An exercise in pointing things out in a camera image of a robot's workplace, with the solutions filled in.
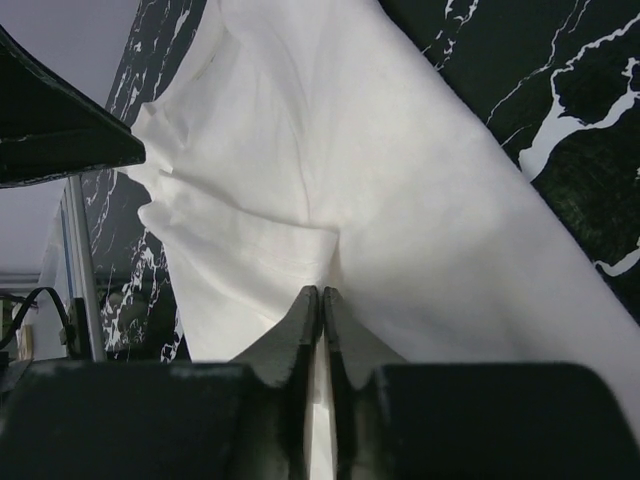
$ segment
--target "black marble surface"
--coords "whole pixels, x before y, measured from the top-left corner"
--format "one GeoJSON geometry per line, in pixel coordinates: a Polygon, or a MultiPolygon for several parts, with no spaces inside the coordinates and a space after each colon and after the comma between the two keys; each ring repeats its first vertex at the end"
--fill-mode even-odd
{"type": "MultiPolygon", "coordinates": [[[[640,6],[636,0],[382,0],[576,238],[640,324],[640,6]]],[[[131,125],[166,88],[204,0],[142,0],[108,108],[131,125]]],[[[188,357],[143,187],[83,176],[106,348],[188,357]]]]}

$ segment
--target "gray wall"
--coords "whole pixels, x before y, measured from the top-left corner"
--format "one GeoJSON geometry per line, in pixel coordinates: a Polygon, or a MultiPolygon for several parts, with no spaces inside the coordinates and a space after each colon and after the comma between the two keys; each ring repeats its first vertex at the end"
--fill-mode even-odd
{"type": "MultiPolygon", "coordinates": [[[[0,24],[38,60],[104,105],[138,3],[0,0],[0,24]]],[[[63,185],[0,190],[0,283],[6,273],[40,272],[63,185]]]]}

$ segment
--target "black and white marble pattern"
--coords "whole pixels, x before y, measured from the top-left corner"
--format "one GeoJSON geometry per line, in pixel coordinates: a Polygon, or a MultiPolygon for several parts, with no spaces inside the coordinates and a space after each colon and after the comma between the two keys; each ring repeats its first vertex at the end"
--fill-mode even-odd
{"type": "MultiPolygon", "coordinates": [[[[381,3],[640,323],[637,1],[381,3]]],[[[125,123],[169,84],[204,5],[142,0],[108,104],[125,123]]],[[[188,356],[162,245],[137,217],[147,193],[113,171],[84,175],[83,188],[96,278],[117,293],[103,307],[107,350],[125,359],[134,351],[188,356]]]]}

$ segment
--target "white cloth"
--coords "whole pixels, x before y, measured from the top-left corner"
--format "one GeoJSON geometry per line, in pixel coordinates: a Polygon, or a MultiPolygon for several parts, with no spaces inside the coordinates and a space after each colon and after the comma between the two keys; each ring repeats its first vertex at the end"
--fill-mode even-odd
{"type": "Polygon", "coordinates": [[[409,360],[590,366],[640,436],[640,329],[375,0],[210,0],[133,132],[194,360],[329,283],[409,360]]]}

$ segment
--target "white towel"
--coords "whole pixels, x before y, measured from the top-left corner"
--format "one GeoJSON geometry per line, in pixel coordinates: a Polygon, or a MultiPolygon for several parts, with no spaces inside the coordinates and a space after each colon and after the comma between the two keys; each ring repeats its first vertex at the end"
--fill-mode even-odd
{"type": "Polygon", "coordinates": [[[640,329],[375,0],[210,0],[133,132],[194,360],[329,283],[409,360],[587,365],[640,437],[640,329]]]}

